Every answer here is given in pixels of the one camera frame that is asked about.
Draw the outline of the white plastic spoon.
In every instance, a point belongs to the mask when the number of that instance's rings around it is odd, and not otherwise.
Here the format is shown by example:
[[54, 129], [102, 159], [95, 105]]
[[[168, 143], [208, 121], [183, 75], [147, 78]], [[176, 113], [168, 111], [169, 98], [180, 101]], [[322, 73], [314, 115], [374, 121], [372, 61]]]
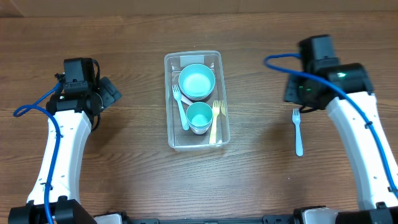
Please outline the white plastic spoon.
[[188, 106], [193, 104], [193, 102], [191, 100], [189, 100], [185, 95], [182, 95], [181, 101], [183, 103], [187, 104]]

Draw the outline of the yellow fork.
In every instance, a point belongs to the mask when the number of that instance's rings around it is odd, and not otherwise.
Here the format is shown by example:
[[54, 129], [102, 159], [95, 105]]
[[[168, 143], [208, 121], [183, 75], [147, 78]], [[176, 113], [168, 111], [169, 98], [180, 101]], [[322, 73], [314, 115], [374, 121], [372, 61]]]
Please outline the yellow fork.
[[217, 117], [219, 114], [226, 115], [226, 109], [224, 102], [221, 100], [215, 100], [213, 102], [212, 106], [212, 124], [211, 124], [211, 132], [210, 132], [210, 138], [209, 138], [209, 143], [210, 144], [215, 144], [216, 143], [216, 135], [217, 135]]

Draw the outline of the light blue bowl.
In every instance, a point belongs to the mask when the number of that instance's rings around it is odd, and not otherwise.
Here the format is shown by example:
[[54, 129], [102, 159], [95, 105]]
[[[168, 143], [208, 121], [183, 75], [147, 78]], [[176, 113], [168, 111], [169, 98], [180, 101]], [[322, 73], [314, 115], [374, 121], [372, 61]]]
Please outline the light blue bowl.
[[194, 63], [180, 72], [178, 85], [182, 93], [192, 96], [205, 95], [215, 88], [215, 74], [206, 65]]

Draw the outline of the teal bowl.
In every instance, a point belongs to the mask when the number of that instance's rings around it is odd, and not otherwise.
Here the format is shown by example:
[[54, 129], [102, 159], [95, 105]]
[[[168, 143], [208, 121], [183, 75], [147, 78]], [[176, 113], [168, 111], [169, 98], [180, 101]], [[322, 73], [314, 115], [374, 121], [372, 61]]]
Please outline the teal bowl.
[[206, 101], [208, 98], [211, 97], [211, 93], [207, 93], [205, 95], [200, 95], [200, 96], [192, 96], [189, 95], [188, 93], [183, 93], [183, 95], [186, 96], [191, 101], [203, 101], [203, 100]]

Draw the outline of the green cup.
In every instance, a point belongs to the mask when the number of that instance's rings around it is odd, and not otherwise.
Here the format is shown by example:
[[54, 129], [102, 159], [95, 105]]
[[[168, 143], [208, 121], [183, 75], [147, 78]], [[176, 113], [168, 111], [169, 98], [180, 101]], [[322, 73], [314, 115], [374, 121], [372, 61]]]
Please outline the green cup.
[[204, 102], [195, 102], [187, 108], [188, 123], [194, 128], [205, 128], [213, 119], [212, 108]]

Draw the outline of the pink cup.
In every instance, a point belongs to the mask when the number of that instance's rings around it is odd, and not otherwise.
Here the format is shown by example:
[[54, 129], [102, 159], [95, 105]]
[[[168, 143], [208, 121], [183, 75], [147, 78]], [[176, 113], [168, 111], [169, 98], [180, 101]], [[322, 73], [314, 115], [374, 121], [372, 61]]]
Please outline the pink cup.
[[206, 126], [194, 126], [194, 125], [190, 125], [190, 129], [195, 133], [195, 134], [198, 134], [198, 135], [201, 135], [201, 134], [205, 134], [207, 131], [208, 131], [208, 129], [210, 128], [210, 124], [209, 125], [206, 125]]

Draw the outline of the blue cup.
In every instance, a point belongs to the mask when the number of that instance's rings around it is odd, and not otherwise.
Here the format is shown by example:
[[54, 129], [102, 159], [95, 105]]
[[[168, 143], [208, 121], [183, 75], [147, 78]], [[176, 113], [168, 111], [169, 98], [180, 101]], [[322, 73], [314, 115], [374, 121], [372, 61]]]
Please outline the blue cup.
[[205, 126], [195, 126], [195, 125], [189, 123], [189, 126], [190, 126], [191, 130], [194, 132], [201, 132], [201, 131], [206, 132], [209, 129], [209, 127], [211, 126], [211, 123], [209, 123]]

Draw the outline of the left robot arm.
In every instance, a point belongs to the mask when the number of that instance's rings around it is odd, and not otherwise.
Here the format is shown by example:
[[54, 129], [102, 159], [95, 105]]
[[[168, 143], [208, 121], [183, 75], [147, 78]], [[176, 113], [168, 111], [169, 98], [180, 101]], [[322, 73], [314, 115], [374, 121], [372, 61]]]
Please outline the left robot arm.
[[31, 105], [23, 105], [13, 115], [30, 110], [48, 117], [48, 138], [34, 188], [22, 207], [10, 210], [8, 222], [40, 223], [124, 223], [123, 214], [91, 216], [80, 203], [79, 183], [83, 151], [88, 136], [100, 123], [101, 112], [122, 95], [109, 78], [100, 76], [100, 66], [92, 58], [70, 58], [64, 72], [55, 74], [57, 84]]

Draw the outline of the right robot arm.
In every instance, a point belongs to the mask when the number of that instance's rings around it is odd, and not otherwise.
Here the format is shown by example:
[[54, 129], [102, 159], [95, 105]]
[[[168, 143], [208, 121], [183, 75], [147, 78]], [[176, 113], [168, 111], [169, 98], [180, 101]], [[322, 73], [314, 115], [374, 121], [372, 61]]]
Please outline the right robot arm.
[[329, 35], [298, 43], [302, 70], [271, 65], [288, 73], [284, 100], [298, 113], [327, 110], [345, 147], [356, 182], [359, 209], [326, 206], [294, 210], [294, 223], [397, 223], [397, 163], [382, 128], [373, 84], [360, 63], [340, 63]]

